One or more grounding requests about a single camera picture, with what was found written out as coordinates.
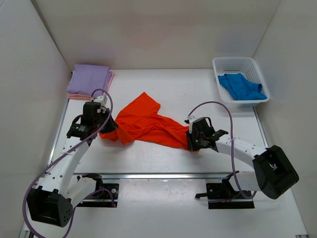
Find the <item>orange t-shirt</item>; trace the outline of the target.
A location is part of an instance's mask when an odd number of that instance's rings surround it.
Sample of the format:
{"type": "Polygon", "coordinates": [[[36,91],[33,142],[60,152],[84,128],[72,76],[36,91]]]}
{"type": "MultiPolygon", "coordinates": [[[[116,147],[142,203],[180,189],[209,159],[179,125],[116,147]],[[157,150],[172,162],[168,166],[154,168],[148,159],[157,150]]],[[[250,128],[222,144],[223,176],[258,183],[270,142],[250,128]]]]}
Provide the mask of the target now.
{"type": "Polygon", "coordinates": [[[189,127],[159,115],[159,110],[160,104],[144,92],[119,112],[115,131],[99,135],[102,139],[119,140],[123,145],[140,140],[187,150],[185,132],[189,127]]]}

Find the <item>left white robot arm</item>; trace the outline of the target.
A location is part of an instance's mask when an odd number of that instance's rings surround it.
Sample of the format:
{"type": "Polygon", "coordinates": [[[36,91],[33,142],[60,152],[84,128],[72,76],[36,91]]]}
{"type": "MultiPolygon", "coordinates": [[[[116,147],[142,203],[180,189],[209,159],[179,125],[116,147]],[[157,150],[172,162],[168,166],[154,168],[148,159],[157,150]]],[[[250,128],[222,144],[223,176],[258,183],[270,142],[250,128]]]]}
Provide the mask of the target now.
{"type": "Polygon", "coordinates": [[[102,129],[117,129],[111,109],[99,100],[86,102],[66,134],[61,159],[54,160],[38,187],[27,192],[26,204],[33,221],[63,228],[79,203],[102,195],[104,185],[99,174],[86,173],[78,176],[76,184],[69,184],[81,158],[102,129]]]}

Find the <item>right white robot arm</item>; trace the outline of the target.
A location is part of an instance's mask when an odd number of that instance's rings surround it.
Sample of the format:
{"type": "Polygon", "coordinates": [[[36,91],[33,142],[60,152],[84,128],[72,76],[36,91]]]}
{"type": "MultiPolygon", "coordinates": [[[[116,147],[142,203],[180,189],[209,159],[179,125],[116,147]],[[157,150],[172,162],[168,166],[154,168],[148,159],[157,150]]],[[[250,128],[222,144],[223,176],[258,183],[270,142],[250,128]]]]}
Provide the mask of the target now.
{"type": "Polygon", "coordinates": [[[238,159],[253,168],[251,172],[235,169],[221,181],[222,194],[227,198],[241,195],[249,198],[248,192],[261,191],[270,199],[277,199],[299,181],[299,175],[279,146],[257,146],[234,138],[225,130],[216,131],[208,117],[188,117],[186,132],[188,149],[192,152],[212,149],[238,159]]]}

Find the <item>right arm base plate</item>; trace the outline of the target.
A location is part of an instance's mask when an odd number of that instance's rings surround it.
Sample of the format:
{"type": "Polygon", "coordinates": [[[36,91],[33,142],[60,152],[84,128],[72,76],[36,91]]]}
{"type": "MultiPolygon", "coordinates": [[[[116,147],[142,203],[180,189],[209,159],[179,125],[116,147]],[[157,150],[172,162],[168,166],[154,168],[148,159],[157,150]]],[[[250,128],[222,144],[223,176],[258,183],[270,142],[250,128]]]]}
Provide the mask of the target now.
{"type": "Polygon", "coordinates": [[[229,182],[233,173],[221,179],[221,182],[207,182],[206,192],[197,193],[195,199],[207,198],[208,209],[254,209],[252,199],[246,199],[240,191],[235,191],[229,182]]]}

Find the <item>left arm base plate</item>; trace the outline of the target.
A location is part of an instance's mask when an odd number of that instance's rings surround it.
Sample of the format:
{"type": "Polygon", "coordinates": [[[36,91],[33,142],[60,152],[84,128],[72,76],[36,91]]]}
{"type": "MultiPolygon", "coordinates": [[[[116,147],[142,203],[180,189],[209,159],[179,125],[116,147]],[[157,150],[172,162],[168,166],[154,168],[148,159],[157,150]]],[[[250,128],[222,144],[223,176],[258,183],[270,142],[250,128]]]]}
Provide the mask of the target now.
{"type": "Polygon", "coordinates": [[[83,178],[93,179],[96,182],[95,193],[89,195],[77,207],[101,207],[116,208],[119,192],[119,184],[113,182],[105,182],[103,177],[96,173],[86,173],[77,176],[80,181],[83,178]]]}

